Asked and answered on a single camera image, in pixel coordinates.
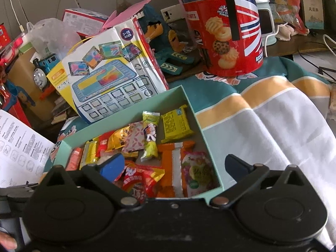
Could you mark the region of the person's left hand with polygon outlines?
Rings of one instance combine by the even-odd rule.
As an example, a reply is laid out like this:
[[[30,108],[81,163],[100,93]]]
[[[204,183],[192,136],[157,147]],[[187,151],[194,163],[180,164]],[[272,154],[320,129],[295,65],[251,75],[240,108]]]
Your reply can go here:
[[[6,250],[15,250],[17,248],[16,240],[4,232],[0,232],[0,243]]]

